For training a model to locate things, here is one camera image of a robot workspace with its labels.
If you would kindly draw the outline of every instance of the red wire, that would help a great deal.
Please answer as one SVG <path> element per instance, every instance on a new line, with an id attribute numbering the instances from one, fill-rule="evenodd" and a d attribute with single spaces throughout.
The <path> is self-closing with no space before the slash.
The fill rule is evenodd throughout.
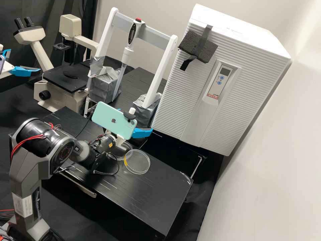
<path id="1" fill-rule="evenodd" d="M 40 134 L 40 135 L 36 135 L 36 136 L 32 136 L 32 137 L 29 137 L 21 142 L 19 142 L 13 149 L 12 149 L 12 152 L 11 152 L 11 160 L 13 158 L 13 155 L 14 153 L 16 152 L 16 150 L 18 150 L 26 141 L 29 141 L 29 140 L 34 140 L 34 139 L 44 139 L 46 138 L 43 134 Z"/>
<path id="2" fill-rule="evenodd" d="M 14 209 L 3 209 L 3 210 L 0 210 L 0 212 L 3 212 L 3 211 L 14 211 Z"/>

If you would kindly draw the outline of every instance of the white wall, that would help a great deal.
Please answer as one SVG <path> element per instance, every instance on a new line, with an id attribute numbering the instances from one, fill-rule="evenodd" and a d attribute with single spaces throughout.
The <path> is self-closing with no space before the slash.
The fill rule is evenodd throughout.
<path id="1" fill-rule="evenodd" d="M 321 239 L 320 7 L 306 1 L 283 39 L 294 62 L 216 183 L 198 241 Z"/>
<path id="2" fill-rule="evenodd" d="M 287 37 L 295 32 L 295 23 L 301 19 L 302 9 L 306 7 L 307 1 L 294 0 L 99 0 L 95 22 L 94 40 L 99 41 L 105 27 L 109 11 L 112 7 L 117 7 L 119 11 L 129 17 L 140 17 L 151 26 L 168 35 L 175 34 L 181 42 L 187 22 L 191 16 L 196 3 L 224 12 L 244 21 L 258 25 L 270 30 L 282 43 L 286 43 Z M 120 60 L 128 34 L 116 29 L 114 31 L 108 56 Z M 158 49 L 148 43 L 138 39 L 134 45 L 134 57 L 131 65 L 135 68 L 142 67 L 155 73 L 157 66 L 163 55 L 163 50 Z M 168 78 L 171 66 L 177 50 L 168 64 L 164 78 Z"/>

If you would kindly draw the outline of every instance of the control panel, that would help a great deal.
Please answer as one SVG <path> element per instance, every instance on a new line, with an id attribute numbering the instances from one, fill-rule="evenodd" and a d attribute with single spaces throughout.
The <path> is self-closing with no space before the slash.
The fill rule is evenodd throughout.
<path id="1" fill-rule="evenodd" d="M 231 67 L 221 65 L 206 96 L 209 98 L 218 99 L 232 72 L 233 69 Z"/>

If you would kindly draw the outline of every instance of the mint green smartphone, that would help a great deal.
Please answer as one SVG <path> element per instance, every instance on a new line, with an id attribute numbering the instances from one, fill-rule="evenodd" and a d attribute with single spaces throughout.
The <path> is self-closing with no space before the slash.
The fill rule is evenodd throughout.
<path id="1" fill-rule="evenodd" d="M 123 112 L 101 101 L 98 102 L 91 120 L 126 140 L 131 138 L 137 125 L 135 119 L 129 120 L 124 116 Z"/>

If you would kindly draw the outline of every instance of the white cap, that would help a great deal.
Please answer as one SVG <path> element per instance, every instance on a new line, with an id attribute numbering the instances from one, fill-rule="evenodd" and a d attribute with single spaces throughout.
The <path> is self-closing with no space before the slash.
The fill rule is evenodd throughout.
<path id="1" fill-rule="evenodd" d="M 135 111 L 136 111 L 136 109 L 135 109 L 134 107 L 131 107 L 131 108 L 129 109 L 129 113 L 130 113 L 130 114 L 135 114 Z"/>

